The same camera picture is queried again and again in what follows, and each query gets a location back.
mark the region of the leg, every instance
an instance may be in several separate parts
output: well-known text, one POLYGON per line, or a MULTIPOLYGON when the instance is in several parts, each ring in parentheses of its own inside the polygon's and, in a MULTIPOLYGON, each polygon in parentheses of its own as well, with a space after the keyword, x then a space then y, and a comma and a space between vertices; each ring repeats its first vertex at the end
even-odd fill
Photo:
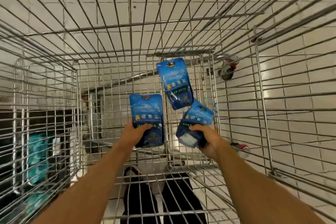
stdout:
MULTIPOLYGON (((124 176, 129 176, 140 174, 139 170, 135 167, 128 167, 124 176)), ((131 182, 142 181, 142 178, 132 177, 131 182)), ((147 183, 131 183, 127 186, 124 195, 124 213, 123 215, 132 214, 143 214, 145 213, 158 213, 158 204, 156 202, 155 196, 151 193, 149 184, 147 183)), ((127 217, 122 217, 120 219, 121 224, 127 224, 127 217)), ((141 224, 141 217, 129 218, 129 224, 141 224)), ((144 224, 161 224, 160 218, 157 217, 143 217, 144 224)))
MULTIPOLYGON (((192 211, 194 210, 203 210, 202 205, 198 198, 193 193, 193 188, 191 187, 189 176, 187 173, 180 174, 171 174, 167 175, 167 179, 169 178, 179 178, 176 180, 167 180, 162 191, 162 196, 165 204, 163 203, 163 211, 164 212, 179 212, 180 209, 182 211, 192 211)), ((189 224, 206 224, 205 213, 186 213, 184 214, 187 223, 189 224)), ((182 214, 179 215, 171 215, 164 216, 163 222, 164 224, 170 224, 171 221, 173 224, 182 224, 186 223, 186 220, 183 218, 182 214)))

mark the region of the shopping cart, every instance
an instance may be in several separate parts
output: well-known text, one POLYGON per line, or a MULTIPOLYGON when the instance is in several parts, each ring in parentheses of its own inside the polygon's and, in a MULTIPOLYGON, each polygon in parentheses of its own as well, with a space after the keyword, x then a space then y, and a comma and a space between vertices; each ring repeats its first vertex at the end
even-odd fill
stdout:
MULTIPOLYGON (((0 9, 1 223, 33 220, 84 175, 119 139, 131 93, 162 94, 165 144, 134 149, 124 168, 144 172, 159 205, 166 175, 185 172, 208 223, 238 223, 216 162, 175 136, 186 109, 170 107, 155 69, 172 57, 185 59, 215 128, 249 147, 246 162, 336 222, 335 0, 0 0, 0 9)), ((117 176, 105 224, 124 210, 128 183, 117 176)))

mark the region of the hand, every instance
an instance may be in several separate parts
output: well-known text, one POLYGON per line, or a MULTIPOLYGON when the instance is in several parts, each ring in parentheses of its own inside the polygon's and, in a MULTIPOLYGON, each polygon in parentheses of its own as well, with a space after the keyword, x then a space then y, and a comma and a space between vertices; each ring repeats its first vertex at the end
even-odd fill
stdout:
POLYGON ((129 156, 132 153, 133 146, 140 141, 144 132, 152 127, 153 125, 144 124, 141 127, 134 128, 132 119, 129 119, 121 133, 120 139, 115 143, 115 146, 119 147, 120 150, 124 150, 129 156))
POLYGON ((219 135, 219 133, 209 126, 203 126, 200 124, 193 125, 189 127, 190 130, 202 131, 205 139, 207 140, 206 145, 203 148, 199 148, 201 152, 209 158, 212 158, 217 163, 219 161, 219 149, 223 146, 228 145, 226 141, 219 135))

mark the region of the person's left arm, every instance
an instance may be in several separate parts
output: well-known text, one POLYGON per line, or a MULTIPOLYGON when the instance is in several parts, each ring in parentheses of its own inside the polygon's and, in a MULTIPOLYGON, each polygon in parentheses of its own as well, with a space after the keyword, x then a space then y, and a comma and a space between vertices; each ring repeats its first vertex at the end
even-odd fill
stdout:
POLYGON ((112 149, 72 187, 59 196, 33 224, 81 223, 99 224, 114 185, 117 171, 132 153, 133 146, 152 125, 133 128, 126 124, 120 139, 112 149))

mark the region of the person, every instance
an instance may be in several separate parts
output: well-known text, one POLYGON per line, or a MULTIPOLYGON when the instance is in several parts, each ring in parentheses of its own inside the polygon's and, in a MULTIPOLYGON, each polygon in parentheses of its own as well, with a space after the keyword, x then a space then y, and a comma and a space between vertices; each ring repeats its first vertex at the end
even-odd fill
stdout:
MULTIPOLYGON (((33 224, 101 223, 118 169, 129 159, 133 146, 149 128, 149 124, 133 128, 132 120, 129 120, 112 149, 97 164, 89 167, 86 175, 61 194, 33 224)), ((194 125, 190 129, 204 133, 207 144, 200 150, 218 163, 242 223, 324 223, 308 205, 266 175, 250 167, 215 130, 203 125, 194 125)), ((157 202, 149 185, 145 181, 140 182, 138 170, 130 167, 125 171, 135 174, 133 178, 129 175, 130 185, 124 196, 125 217, 121 218, 121 223, 162 224, 160 218, 155 215, 142 215, 141 218, 140 214, 158 213, 157 202), (127 215, 133 214, 138 216, 127 218, 127 215)), ((174 175, 177 176, 170 175, 170 179, 166 178, 162 191, 164 211, 201 210, 199 200, 192 192, 188 175, 174 175)), ((164 223, 206 224, 206 218, 201 211, 176 216, 164 215, 164 223)))

